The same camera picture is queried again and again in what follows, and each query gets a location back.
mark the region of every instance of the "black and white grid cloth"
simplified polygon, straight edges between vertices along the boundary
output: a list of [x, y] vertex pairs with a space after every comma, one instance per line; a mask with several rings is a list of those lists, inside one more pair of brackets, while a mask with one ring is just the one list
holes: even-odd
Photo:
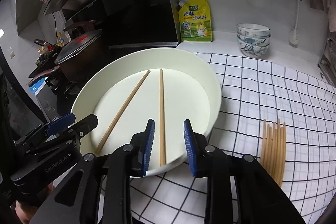
[[[308, 224], [335, 193], [336, 89], [304, 73], [268, 61], [196, 53], [222, 86], [222, 106], [209, 143], [229, 155], [261, 154], [263, 119], [286, 123], [282, 189]], [[238, 221], [231, 177], [234, 221]], [[133, 179], [135, 218], [154, 224], [204, 222], [207, 179], [194, 179], [187, 163], [159, 176]]]

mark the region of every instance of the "blue label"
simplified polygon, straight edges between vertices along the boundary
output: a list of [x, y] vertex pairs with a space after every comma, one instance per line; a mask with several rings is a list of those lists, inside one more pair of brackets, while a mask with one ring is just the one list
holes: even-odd
[[30, 91], [33, 94], [35, 94], [35, 92], [38, 90], [38, 88], [44, 83], [44, 81], [46, 80], [46, 78], [48, 78], [48, 77], [42, 78], [40, 81], [36, 82], [33, 86], [30, 86], [29, 87]]

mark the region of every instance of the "blue patterned bowl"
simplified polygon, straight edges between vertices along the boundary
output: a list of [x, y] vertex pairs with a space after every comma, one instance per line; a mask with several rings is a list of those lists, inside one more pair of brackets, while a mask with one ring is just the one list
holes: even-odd
[[236, 27], [237, 27], [237, 33], [245, 37], [268, 38], [271, 36], [270, 34], [271, 29], [263, 25], [252, 23], [240, 23], [237, 24]]
[[268, 38], [252, 38], [252, 37], [243, 36], [241, 34], [237, 34], [237, 38], [238, 40], [241, 40], [242, 42], [255, 45], [255, 46], [266, 47], [269, 45], [269, 37]]
[[269, 44], [266, 46], [256, 46], [248, 44], [240, 39], [238, 39], [238, 45], [241, 52], [247, 57], [259, 58], [267, 51]]

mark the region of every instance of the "yellow pouch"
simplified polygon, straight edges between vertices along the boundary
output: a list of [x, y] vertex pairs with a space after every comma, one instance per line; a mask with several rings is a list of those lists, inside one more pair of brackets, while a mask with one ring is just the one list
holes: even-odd
[[188, 0], [178, 15], [181, 41], [212, 41], [210, 7], [207, 0]]

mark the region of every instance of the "large white bowl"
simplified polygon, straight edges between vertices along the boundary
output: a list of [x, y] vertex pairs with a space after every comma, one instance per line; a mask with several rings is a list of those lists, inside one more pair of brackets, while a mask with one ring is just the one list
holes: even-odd
[[[167, 164], [159, 163], [159, 69], [164, 71]], [[126, 55], [100, 70], [84, 86], [71, 112], [76, 122], [93, 113], [98, 126], [81, 139], [84, 155], [93, 153], [99, 141], [144, 73], [142, 86], [112, 130], [100, 155], [110, 154], [129, 143], [132, 135], [155, 121], [155, 137], [147, 176], [160, 174], [186, 159], [183, 122], [208, 136], [221, 106], [221, 88], [209, 64], [198, 56], [175, 48], [153, 48]]]

